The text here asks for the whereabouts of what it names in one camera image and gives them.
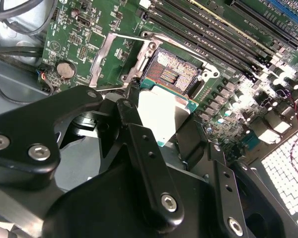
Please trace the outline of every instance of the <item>black plastic bracket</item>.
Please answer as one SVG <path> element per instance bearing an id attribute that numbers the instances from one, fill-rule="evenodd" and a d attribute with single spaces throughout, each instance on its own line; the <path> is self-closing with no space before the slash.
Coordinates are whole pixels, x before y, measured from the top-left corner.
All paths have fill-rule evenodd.
<path id="1" fill-rule="evenodd" d="M 211 232 L 216 237 L 248 237 L 234 172 L 226 166 L 221 148 L 208 141 L 193 115 L 178 130 L 177 140 L 181 158 L 186 160 L 189 171 L 204 177 L 209 183 L 207 197 L 212 204 L 212 210 L 208 211 Z M 229 221 L 237 222 L 239 231 L 232 228 Z"/>
<path id="2" fill-rule="evenodd" d="M 0 184 L 38 189 L 53 178 L 60 163 L 59 146 L 71 121 L 80 113 L 98 110 L 103 99 L 95 90 L 78 86 L 0 115 Z M 33 159 L 32 146 L 45 146 L 46 159 Z"/>
<path id="3" fill-rule="evenodd" d="M 245 220 L 251 232 L 256 237 L 298 238 L 297 224 L 255 172 L 242 161 L 234 161 L 230 167 L 237 178 Z"/>

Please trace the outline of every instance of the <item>wire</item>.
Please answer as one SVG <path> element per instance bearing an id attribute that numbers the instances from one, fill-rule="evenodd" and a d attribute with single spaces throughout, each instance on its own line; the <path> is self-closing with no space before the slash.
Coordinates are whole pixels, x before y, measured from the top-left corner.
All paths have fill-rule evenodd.
<path id="1" fill-rule="evenodd" d="M 43 0 L 29 0 L 19 6 L 13 7 L 8 10 L 0 11 L 0 20 L 4 20 L 14 16 L 19 16 L 21 14 L 24 14 L 29 10 L 32 10 L 33 8 L 35 8 L 42 1 Z"/>
<path id="2" fill-rule="evenodd" d="M 21 56 L 21 57 L 35 57 L 35 58 L 41 58 L 42 53 L 38 52 L 6 52 L 6 53 L 0 53 L 0 55 L 5 56 Z"/>
<path id="3" fill-rule="evenodd" d="M 43 48 L 15 46 L 15 47 L 0 47 L 0 55 L 22 56 L 22 57 L 42 57 Z"/>
<path id="4" fill-rule="evenodd" d="M 54 88 L 53 85 L 51 84 L 51 82 L 46 78 L 45 73 L 41 73 L 41 78 L 43 79 L 43 81 L 50 87 L 50 93 L 48 96 L 51 96 L 54 93 Z M 0 88 L 0 94 L 1 96 L 6 99 L 9 102 L 15 103 L 15 104 L 19 104 L 19 105 L 28 105 L 32 102 L 24 102 L 24 101 L 19 101 L 19 100 L 15 100 L 10 98 L 9 96 L 7 96 Z"/>
<path id="5" fill-rule="evenodd" d="M 43 24 L 37 28 L 36 30 L 30 31 L 28 30 L 26 27 L 19 25 L 18 22 L 12 22 L 10 23 L 7 19 L 2 20 L 2 22 L 4 24 L 7 25 L 7 27 L 9 27 L 10 29 L 12 29 L 13 31 L 20 33 L 22 35 L 27 35 L 27 36 L 34 36 L 39 34 L 40 32 L 42 32 L 50 23 L 51 18 L 53 17 L 53 14 L 55 12 L 55 9 L 58 5 L 58 0 L 53 0 L 53 4 L 50 10 L 49 15 L 47 16 L 47 18 L 45 19 L 45 21 L 43 22 Z M 0 1 L 0 11 L 4 10 L 4 0 Z"/>
<path id="6" fill-rule="evenodd" d="M 295 100 L 293 99 L 292 96 L 289 96 L 289 98 L 292 100 L 293 104 L 294 104 L 294 110 L 296 112 L 296 119 L 297 119 L 297 123 L 298 123 L 298 107 L 297 107 L 297 103 L 295 102 Z M 294 165 L 294 156 L 293 156 L 293 153 L 294 153 L 294 148 L 295 146 L 298 144 L 298 137 L 297 139 L 294 141 L 293 145 L 292 145 L 292 148 L 290 150 L 290 160 L 291 160 L 291 163 L 292 163 L 292 167 L 294 168 L 294 170 L 297 172 L 298 174 L 298 169 L 296 168 L 296 166 Z"/>
<path id="7" fill-rule="evenodd" d="M 36 52 L 42 53 L 42 47 L 32 47 L 32 46 L 12 46 L 12 47 L 0 47 L 1 53 L 9 53 L 9 52 Z"/>

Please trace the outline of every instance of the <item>green circuit board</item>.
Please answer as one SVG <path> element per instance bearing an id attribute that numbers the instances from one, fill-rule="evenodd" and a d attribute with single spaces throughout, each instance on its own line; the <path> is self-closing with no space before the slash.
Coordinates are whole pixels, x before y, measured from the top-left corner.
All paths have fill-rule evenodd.
<path id="1" fill-rule="evenodd" d="M 141 2 L 150 2 L 150 5 L 144 7 L 144 4 L 140 5 Z M 92 66 L 108 34 L 118 33 L 131 38 L 118 37 L 114 40 L 107 57 L 101 62 L 102 71 L 97 87 L 123 85 L 122 76 L 135 65 L 143 44 L 132 36 L 141 37 L 143 31 L 163 33 L 198 53 L 220 72 L 219 77 L 207 81 L 192 98 L 199 104 L 195 110 L 197 115 L 210 105 L 210 100 L 219 93 L 223 82 L 236 85 L 227 94 L 221 94 L 223 102 L 219 103 L 218 108 L 212 108 L 207 118 L 200 117 L 201 124 L 209 123 L 213 128 L 210 138 L 218 138 L 226 151 L 245 136 L 241 128 L 243 112 L 251 115 L 252 120 L 267 112 L 254 100 L 258 92 L 264 91 L 276 101 L 282 101 L 276 98 L 269 79 L 260 78 L 261 83 L 254 87 L 250 74 L 258 74 L 262 65 L 268 63 L 267 59 L 272 59 L 273 64 L 287 65 L 289 77 L 298 80 L 298 19 L 289 18 L 266 0 L 59 2 L 43 53 L 43 64 L 50 66 L 47 77 L 59 91 L 80 84 L 89 85 Z M 192 54 L 178 47 L 168 43 L 160 47 L 196 67 L 202 67 Z M 63 79 L 59 76 L 56 66 L 63 60 L 75 66 L 74 77 Z M 239 107 L 231 109 L 232 115 L 226 117 L 223 108 L 230 107 L 229 99 L 235 97 L 233 93 L 237 89 L 248 100 L 240 102 Z M 218 123 L 218 115 L 225 117 L 224 123 Z"/>

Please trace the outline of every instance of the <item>screw hole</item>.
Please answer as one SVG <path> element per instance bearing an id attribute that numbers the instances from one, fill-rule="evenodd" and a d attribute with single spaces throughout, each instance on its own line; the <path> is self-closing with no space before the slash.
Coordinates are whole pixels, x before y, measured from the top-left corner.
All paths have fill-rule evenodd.
<path id="1" fill-rule="evenodd" d="M 148 156 L 149 156 L 150 158 L 152 158 L 152 159 L 155 158 L 155 154 L 154 154 L 154 152 L 151 152 L 151 151 L 148 153 Z"/>
<path id="2" fill-rule="evenodd" d="M 143 135 L 143 139 L 144 139 L 145 141 L 149 141 L 149 137 L 147 137 L 146 135 Z"/>
<path id="3" fill-rule="evenodd" d="M 227 178 L 230 178 L 229 174 L 227 174 L 226 172 L 223 172 L 224 176 Z"/>
<path id="4" fill-rule="evenodd" d="M 225 187 L 226 187 L 226 189 L 227 189 L 229 192 L 233 192 L 233 189 L 231 189 L 231 187 L 230 187 L 230 186 L 228 186 L 228 185 L 225 185 Z"/>
<path id="5" fill-rule="evenodd" d="M 109 129 L 109 125 L 107 123 L 101 123 L 98 127 L 97 127 L 98 131 L 100 132 L 105 132 Z"/>

